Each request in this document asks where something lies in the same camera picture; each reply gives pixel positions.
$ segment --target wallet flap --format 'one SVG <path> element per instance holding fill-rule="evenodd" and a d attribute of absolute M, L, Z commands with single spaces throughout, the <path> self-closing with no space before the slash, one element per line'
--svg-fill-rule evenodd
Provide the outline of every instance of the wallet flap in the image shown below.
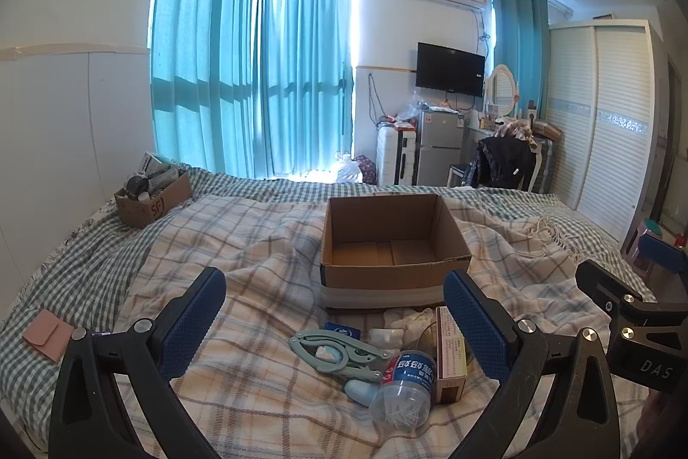
<path fill-rule="evenodd" d="M 60 320 L 48 310 L 41 310 L 31 324 L 26 327 L 22 336 L 33 346 L 43 346 L 53 334 Z"/>

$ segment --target pink pouch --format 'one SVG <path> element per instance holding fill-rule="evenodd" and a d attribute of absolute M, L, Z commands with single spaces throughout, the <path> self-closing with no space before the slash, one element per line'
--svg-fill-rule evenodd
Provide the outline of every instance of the pink pouch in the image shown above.
<path fill-rule="evenodd" d="M 48 310 L 41 310 L 22 337 L 42 354 L 57 363 L 67 349 L 74 328 L 55 317 Z"/>

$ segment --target green folding hanger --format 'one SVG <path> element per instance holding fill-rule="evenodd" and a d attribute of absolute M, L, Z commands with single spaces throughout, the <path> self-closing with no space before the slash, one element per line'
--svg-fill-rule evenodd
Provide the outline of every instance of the green folding hanger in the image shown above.
<path fill-rule="evenodd" d="M 306 348 L 317 348 L 323 345 L 336 348 L 342 356 L 341 360 L 338 363 L 326 362 L 306 350 Z M 371 370 L 367 364 L 378 358 L 385 360 L 391 358 L 391 352 L 380 350 L 351 336 L 325 329 L 299 331 L 289 339 L 289 347 L 298 358 L 317 372 L 362 381 L 380 381 L 382 372 Z"/>

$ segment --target oval mirror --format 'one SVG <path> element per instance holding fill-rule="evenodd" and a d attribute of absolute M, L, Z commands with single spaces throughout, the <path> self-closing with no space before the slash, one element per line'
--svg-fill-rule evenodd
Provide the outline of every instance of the oval mirror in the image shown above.
<path fill-rule="evenodd" d="M 508 115 L 516 104 L 516 81 L 507 65 L 497 65 L 487 79 L 487 96 L 499 108 L 500 117 Z"/>

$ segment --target louvered door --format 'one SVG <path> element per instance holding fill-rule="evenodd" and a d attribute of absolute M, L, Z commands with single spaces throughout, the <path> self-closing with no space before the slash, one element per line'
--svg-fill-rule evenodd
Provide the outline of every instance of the louvered door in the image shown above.
<path fill-rule="evenodd" d="M 594 111 L 593 32 L 589 27 L 550 31 L 546 120 L 563 130 L 552 191 L 576 208 L 586 172 Z"/>
<path fill-rule="evenodd" d="M 642 27 L 596 27 L 598 88 L 590 163 L 578 210 L 624 239 L 648 169 L 654 100 Z"/>

